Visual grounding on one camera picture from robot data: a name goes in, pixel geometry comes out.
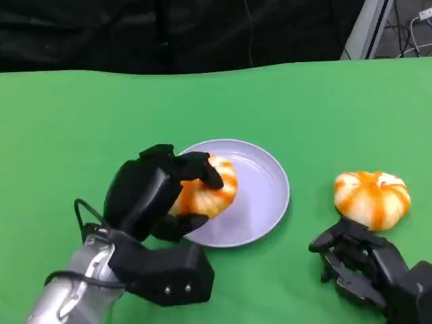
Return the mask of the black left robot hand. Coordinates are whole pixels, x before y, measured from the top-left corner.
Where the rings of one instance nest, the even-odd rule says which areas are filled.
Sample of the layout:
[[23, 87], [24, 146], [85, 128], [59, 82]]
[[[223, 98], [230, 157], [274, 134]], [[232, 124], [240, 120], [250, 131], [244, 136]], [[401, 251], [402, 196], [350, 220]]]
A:
[[201, 180], [211, 189], [223, 187], [209, 157], [204, 152], [175, 155], [172, 144], [142, 151], [117, 171], [105, 197], [104, 222], [138, 242], [149, 236], [177, 242], [197, 230], [209, 220], [207, 215], [187, 211], [174, 216], [169, 211], [186, 192], [183, 181]]

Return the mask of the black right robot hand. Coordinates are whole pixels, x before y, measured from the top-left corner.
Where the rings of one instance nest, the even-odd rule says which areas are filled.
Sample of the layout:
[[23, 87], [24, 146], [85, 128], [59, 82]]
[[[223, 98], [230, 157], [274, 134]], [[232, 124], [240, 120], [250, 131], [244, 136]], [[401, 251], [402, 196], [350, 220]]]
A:
[[323, 262], [322, 282], [335, 282], [341, 296], [386, 311], [389, 291], [408, 267], [394, 244], [349, 218], [321, 233], [309, 246]]

